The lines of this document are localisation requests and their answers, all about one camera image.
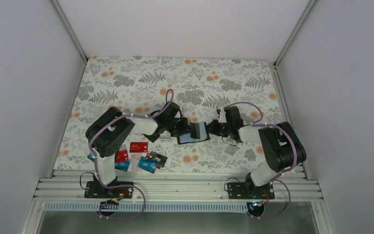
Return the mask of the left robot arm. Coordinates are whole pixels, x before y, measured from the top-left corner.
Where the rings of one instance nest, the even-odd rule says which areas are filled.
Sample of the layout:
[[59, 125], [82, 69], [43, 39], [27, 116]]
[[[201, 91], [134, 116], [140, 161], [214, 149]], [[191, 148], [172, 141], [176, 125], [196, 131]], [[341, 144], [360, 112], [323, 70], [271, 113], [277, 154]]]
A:
[[142, 134], [153, 142], [168, 132], [171, 137], [190, 133], [190, 125], [180, 107], [168, 101], [160, 110], [147, 115], [126, 114], [117, 107], [109, 108], [86, 131], [89, 149], [95, 156], [96, 190], [103, 197], [116, 191], [115, 154], [130, 134]]

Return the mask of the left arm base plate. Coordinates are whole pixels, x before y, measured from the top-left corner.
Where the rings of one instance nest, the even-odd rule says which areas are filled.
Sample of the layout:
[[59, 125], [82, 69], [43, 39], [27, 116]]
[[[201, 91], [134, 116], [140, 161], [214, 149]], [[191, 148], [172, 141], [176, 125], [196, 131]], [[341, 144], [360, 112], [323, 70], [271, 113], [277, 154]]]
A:
[[132, 191], [128, 190], [128, 187], [106, 189], [98, 184], [96, 181], [89, 181], [85, 188], [85, 198], [102, 198], [102, 199], [113, 199], [113, 198], [132, 198]]

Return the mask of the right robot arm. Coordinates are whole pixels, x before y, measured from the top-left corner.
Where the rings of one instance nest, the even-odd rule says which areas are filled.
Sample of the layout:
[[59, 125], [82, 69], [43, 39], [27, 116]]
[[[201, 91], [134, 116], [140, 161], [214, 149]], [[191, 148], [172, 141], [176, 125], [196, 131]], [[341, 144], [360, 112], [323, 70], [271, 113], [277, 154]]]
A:
[[259, 140], [262, 145], [265, 162], [245, 179], [244, 192], [249, 198], [257, 198], [262, 194], [264, 185], [306, 160], [306, 150], [289, 122], [244, 124], [236, 106], [224, 107], [217, 112], [219, 119], [207, 126], [210, 134], [230, 137], [237, 143]]

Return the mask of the black card holder wallet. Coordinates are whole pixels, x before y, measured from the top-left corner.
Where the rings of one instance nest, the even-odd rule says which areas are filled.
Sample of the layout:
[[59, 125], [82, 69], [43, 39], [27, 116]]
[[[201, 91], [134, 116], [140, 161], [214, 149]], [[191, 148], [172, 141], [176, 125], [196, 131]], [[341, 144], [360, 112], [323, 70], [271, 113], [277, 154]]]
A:
[[191, 122], [189, 133], [177, 137], [178, 145], [197, 143], [210, 140], [206, 122]]

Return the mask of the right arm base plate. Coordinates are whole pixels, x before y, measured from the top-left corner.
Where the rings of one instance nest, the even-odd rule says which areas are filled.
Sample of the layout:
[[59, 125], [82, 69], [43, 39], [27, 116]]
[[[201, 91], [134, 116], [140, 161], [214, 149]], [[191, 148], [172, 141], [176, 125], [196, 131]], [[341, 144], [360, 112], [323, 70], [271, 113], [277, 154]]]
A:
[[226, 186], [228, 198], [235, 200], [245, 199], [274, 199], [275, 193], [272, 184], [263, 186], [247, 186], [244, 182], [229, 182]]

